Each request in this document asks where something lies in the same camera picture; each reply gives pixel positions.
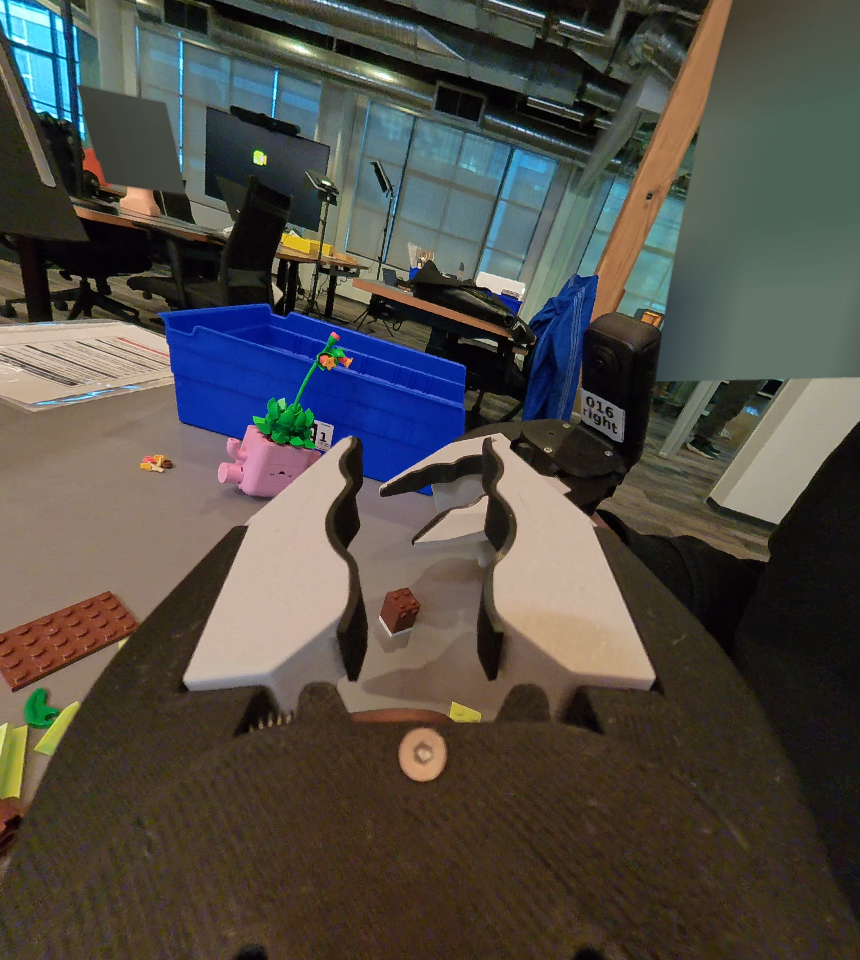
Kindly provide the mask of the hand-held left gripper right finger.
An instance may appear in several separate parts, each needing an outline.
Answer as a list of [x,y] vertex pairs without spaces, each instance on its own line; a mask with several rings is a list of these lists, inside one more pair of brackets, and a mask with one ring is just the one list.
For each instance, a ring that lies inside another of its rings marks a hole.
[[596,528],[510,448],[483,443],[494,549],[477,626],[485,677],[535,684],[561,714],[582,687],[651,690],[656,676]]

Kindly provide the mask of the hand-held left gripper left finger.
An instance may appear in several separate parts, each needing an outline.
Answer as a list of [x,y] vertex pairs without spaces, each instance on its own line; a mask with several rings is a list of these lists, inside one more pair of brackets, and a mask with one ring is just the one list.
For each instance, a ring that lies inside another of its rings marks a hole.
[[339,440],[246,524],[183,676],[188,690],[265,687],[292,710],[308,683],[361,674],[368,628],[349,546],[363,444]]

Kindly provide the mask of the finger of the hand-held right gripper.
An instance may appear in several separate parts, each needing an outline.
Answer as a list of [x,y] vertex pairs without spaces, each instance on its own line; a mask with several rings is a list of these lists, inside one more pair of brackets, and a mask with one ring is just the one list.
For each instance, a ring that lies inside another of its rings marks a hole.
[[441,487],[443,498],[483,492],[483,438],[455,440],[413,464],[380,486],[382,498]]
[[412,545],[472,555],[481,568],[489,566],[492,547],[484,532],[488,496],[481,480],[433,484],[432,494],[437,516],[413,536]]

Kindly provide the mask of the pink toy planter figure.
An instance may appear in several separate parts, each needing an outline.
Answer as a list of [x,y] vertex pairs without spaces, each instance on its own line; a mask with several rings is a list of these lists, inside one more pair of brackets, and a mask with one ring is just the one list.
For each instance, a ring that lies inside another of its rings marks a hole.
[[301,398],[316,370],[351,365],[339,342],[339,334],[332,332],[293,402],[270,398],[266,414],[253,418],[244,437],[227,441],[229,461],[219,466],[220,483],[233,484],[251,497],[274,498],[322,456],[316,448],[315,415]]

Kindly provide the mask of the black bag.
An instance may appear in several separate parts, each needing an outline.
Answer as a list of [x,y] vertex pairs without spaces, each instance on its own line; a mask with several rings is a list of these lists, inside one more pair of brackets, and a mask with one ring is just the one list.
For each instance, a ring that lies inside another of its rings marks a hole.
[[417,297],[467,316],[501,326],[520,347],[531,347],[536,336],[495,294],[469,279],[458,280],[441,273],[436,262],[427,261],[411,279]]

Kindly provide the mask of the long wooden desk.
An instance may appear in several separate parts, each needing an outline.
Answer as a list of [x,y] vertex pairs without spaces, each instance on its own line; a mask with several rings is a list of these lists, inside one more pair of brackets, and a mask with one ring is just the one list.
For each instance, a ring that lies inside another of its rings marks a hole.
[[418,296],[391,287],[382,282],[355,278],[354,288],[371,295],[370,306],[376,302],[392,304],[404,319],[419,322],[441,335],[462,339],[487,339],[498,345],[498,350],[526,351],[535,343],[530,327],[519,319],[510,323],[477,318],[448,306],[426,301]]

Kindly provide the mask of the blue labelled plastic bin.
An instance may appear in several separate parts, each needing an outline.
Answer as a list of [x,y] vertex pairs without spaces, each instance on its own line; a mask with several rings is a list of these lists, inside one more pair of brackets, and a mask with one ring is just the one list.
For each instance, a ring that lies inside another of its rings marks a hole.
[[[293,401],[335,327],[267,304],[162,314],[177,414],[189,426],[243,437],[270,398]],[[338,346],[352,363],[314,374],[301,403],[327,450],[346,436],[364,445],[364,476],[388,481],[465,431],[464,366],[355,332]]]

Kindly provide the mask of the wooden desk black legs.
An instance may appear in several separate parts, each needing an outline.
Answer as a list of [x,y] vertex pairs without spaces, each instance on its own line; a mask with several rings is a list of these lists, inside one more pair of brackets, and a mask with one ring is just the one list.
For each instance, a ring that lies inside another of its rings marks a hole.
[[[278,312],[287,315],[295,311],[299,289],[299,266],[311,265],[315,269],[313,291],[307,296],[306,306],[310,313],[319,317],[331,318],[335,305],[337,285],[340,281],[357,279],[361,275],[361,265],[355,258],[345,253],[325,255],[319,244],[306,252],[293,246],[280,245],[276,251],[279,261],[276,269],[276,285],[281,291]],[[322,296],[317,291],[320,277],[326,277],[325,305],[319,306]]]

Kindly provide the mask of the person's black clothing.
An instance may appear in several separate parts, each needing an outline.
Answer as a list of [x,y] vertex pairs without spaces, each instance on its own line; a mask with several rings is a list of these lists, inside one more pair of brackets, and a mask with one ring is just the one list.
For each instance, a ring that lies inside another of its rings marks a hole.
[[860,922],[860,421],[769,540],[767,561],[693,536],[612,530],[720,642],[793,763]]

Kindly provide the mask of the black light stand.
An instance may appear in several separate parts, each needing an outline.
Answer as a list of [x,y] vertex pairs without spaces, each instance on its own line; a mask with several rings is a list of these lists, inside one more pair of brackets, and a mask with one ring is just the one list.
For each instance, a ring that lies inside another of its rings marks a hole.
[[393,186],[393,183],[390,181],[383,164],[378,160],[374,160],[371,162],[371,166],[373,168],[374,174],[376,175],[376,179],[377,179],[380,191],[382,192],[382,194],[384,195],[384,198],[387,201],[387,210],[386,210],[384,227],[383,227],[383,232],[381,237],[381,245],[379,249],[378,263],[376,268],[376,278],[375,278],[376,282],[380,282],[381,271],[383,270],[383,266],[386,261],[386,255],[388,250],[388,233],[389,233],[391,214],[393,213],[394,206],[395,206],[396,193],[395,193],[395,188]]

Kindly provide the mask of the black office chair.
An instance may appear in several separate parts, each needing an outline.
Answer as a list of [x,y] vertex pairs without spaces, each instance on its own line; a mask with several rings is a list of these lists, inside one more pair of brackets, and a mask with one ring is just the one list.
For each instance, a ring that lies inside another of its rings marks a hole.
[[59,310],[68,310],[68,299],[74,297],[69,320],[80,315],[91,318],[93,308],[99,307],[121,321],[137,322],[139,310],[113,299],[108,279],[129,278],[151,268],[148,235],[106,223],[87,221],[83,225],[88,235],[83,243],[41,241],[45,262],[65,279],[79,280],[72,290],[49,294],[50,302]]
[[234,221],[220,256],[217,305],[278,306],[282,292],[274,284],[272,264],[292,198],[255,176],[242,186],[219,175],[217,184]]

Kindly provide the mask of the printed paper sheet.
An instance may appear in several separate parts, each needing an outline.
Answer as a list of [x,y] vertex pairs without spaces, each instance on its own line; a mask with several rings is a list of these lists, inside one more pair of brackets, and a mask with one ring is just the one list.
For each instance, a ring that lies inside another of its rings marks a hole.
[[0,325],[0,402],[41,412],[173,383],[164,336],[118,320]]

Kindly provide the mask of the black monitor screen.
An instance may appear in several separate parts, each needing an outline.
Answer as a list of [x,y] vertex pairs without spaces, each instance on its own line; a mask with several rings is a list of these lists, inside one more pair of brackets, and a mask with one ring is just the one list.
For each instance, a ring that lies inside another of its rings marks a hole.
[[306,174],[327,174],[330,147],[252,125],[228,112],[206,111],[204,193],[221,199],[219,178],[246,186],[256,177],[291,198],[289,222],[309,231],[320,223],[321,199]]

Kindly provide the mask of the dark wooden desk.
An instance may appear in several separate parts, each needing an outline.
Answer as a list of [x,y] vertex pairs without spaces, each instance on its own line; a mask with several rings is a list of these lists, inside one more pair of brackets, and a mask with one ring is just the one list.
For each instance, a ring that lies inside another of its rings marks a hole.
[[[76,206],[75,210],[79,228],[85,235],[83,239],[64,241],[51,238],[29,238],[22,235],[0,235],[4,246],[18,254],[24,285],[24,294],[21,297],[11,298],[0,304],[2,317],[16,318],[16,306],[20,304],[26,306],[27,318],[31,322],[49,320],[52,317],[51,308],[57,309],[57,307],[50,302],[49,294],[72,290],[78,286],[79,280],[77,277],[71,280],[64,278],[56,268],[45,262],[40,249],[41,241],[83,243],[88,239],[83,225],[87,221],[105,223],[112,227],[116,226],[118,229],[124,228],[131,231],[139,229],[148,235],[151,245],[151,268],[135,275],[140,280],[136,290],[146,298],[158,296],[169,303],[176,303],[179,301],[179,294],[162,292],[167,283],[173,281],[188,285],[191,282],[213,282],[218,277],[223,243],[214,232],[206,231],[191,222],[176,221],[167,217],[148,217],[123,209],[111,209],[108,206],[96,209],[84,204],[82,207]],[[112,276],[108,279],[108,283],[115,278],[128,281],[133,277],[134,275],[124,278]],[[130,306],[113,296],[112,298]],[[71,296],[67,302],[68,310],[57,310],[63,312],[67,318],[69,311],[73,309],[74,301],[74,297]],[[99,307],[93,308],[92,317],[95,310],[118,320]],[[138,322],[140,322],[140,312],[136,324]]]

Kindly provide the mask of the silver ventilation duct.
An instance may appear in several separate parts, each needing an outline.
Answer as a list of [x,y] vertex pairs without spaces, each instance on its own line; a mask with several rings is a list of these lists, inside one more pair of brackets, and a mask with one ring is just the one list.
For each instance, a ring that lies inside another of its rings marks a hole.
[[136,2],[193,40],[588,151],[634,83],[658,113],[707,2]]

